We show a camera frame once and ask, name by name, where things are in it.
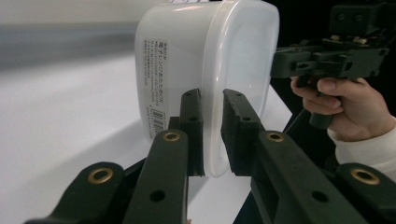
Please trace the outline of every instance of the plastic container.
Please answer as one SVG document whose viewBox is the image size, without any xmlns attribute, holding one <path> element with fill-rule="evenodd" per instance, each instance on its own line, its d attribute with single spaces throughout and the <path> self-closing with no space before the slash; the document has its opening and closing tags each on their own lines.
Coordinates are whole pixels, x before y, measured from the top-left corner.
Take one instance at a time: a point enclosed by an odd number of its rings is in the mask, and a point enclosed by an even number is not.
<svg viewBox="0 0 396 224">
<path fill-rule="evenodd" d="M 241 91 L 262 118 L 276 50 L 276 7 L 261 0 L 164 4 L 137 27 L 137 90 L 149 141 L 177 117 L 185 91 L 200 89 L 205 174 L 229 167 L 220 136 L 223 90 Z"/>
</svg>

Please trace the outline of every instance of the human hand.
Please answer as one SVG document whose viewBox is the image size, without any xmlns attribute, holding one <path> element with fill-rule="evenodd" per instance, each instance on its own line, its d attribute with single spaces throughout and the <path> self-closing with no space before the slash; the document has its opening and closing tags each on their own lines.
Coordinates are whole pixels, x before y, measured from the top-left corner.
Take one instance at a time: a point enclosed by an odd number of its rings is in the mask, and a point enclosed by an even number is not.
<svg viewBox="0 0 396 224">
<path fill-rule="evenodd" d="M 296 87 L 297 77 L 291 79 L 293 92 L 303 97 L 303 105 L 311 113 L 333 115 L 329 129 L 345 142 L 378 137 L 392 130 L 396 120 L 389 113 L 382 95 L 366 80 L 325 77 L 318 81 L 318 91 Z"/>
</svg>

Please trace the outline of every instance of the mounting hole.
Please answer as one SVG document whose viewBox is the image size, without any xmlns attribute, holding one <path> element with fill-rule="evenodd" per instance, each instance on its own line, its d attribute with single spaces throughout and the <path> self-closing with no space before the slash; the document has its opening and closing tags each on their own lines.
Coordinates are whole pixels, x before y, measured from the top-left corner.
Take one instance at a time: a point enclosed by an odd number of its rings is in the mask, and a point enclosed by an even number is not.
<svg viewBox="0 0 396 224">
<path fill-rule="evenodd" d="M 313 191 L 311 195 L 312 198 L 315 199 L 317 202 L 326 203 L 329 201 L 329 197 L 327 197 L 327 195 L 324 194 L 323 192 Z"/>
<path fill-rule="evenodd" d="M 159 190 L 155 190 L 154 192 L 152 192 L 149 195 L 149 199 L 152 202 L 155 202 L 155 203 L 160 202 L 163 199 L 165 199 L 165 192 L 163 192 L 163 190 L 160 190 L 160 189 Z"/>
<path fill-rule="evenodd" d="M 178 133 L 166 133 L 163 135 L 163 139 L 168 142 L 175 142 L 180 138 Z"/>
<path fill-rule="evenodd" d="M 380 180 L 378 176 L 371 173 L 370 171 L 363 170 L 361 168 L 354 168 L 350 171 L 352 176 L 360 182 L 368 185 L 378 185 Z"/>
<path fill-rule="evenodd" d="M 191 121 L 191 122 L 196 122 L 196 121 L 198 121 L 198 118 L 192 117 L 192 118 L 189 118 L 189 121 Z"/>
<path fill-rule="evenodd" d="M 103 184 L 106 183 L 113 176 L 113 170 L 110 168 L 98 168 L 90 172 L 88 176 L 88 182 L 91 184 Z"/>
<path fill-rule="evenodd" d="M 267 139 L 273 141 L 273 142 L 282 142 L 285 140 L 282 135 L 278 133 L 268 133 L 267 134 Z"/>
</svg>

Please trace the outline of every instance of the black mechanical part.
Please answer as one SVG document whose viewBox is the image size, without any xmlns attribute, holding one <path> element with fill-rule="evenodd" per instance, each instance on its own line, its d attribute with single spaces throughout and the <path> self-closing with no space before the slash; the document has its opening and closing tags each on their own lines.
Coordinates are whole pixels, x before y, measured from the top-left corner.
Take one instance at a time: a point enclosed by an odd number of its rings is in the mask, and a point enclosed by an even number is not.
<svg viewBox="0 0 396 224">
<path fill-rule="evenodd" d="M 254 223 L 304 224 L 396 221 L 396 184 L 386 176 L 357 163 L 340 165 L 334 174 L 324 172 L 287 134 L 257 129 L 254 125 L 235 125 L 235 120 L 250 113 L 252 108 L 247 106 L 248 100 L 241 92 L 227 90 L 224 94 L 227 103 L 223 113 L 227 119 L 223 120 L 222 137 L 231 164 L 236 164 L 232 170 L 236 175 L 249 175 L 250 171 L 252 176 L 251 195 L 244 204 L 244 211 L 241 210 L 243 217 L 238 216 L 235 224 L 252 220 Z M 245 164 L 245 158 L 251 159 L 250 170 L 246 165 L 238 165 Z"/>
<path fill-rule="evenodd" d="M 376 169 L 359 163 L 341 164 L 334 185 L 370 223 L 396 223 L 395 183 Z"/>
<path fill-rule="evenodd" d="M 233 90 L 224 90 L 223 93 L 221 137 L 231 170 L 236 175 L 251 176 L 255 161 L 251 144 L 257 138 L 257 133 L 264 128 L 244 94 Z"/>
<path fill-rule="evenodd" d="M 179 130 L 156 135 L 123 224 L 185 224 L 188 144 L 188 136 Z"/>
<path fill-rule="evenodd" d="M 128 200 L 122 167 L 98 162 L 78 174 L 48 217 L 26 224 L 120 223 Z"/>
<path fill-rule="evenodd" d="M 171 117 L 168 129 L 178 129 L 189 137 L 189 176 L 203 176 L 204 152 L 201 93 L 199 89 L 186 91 L 181 96 L 179 117 Z"/>
</svg>

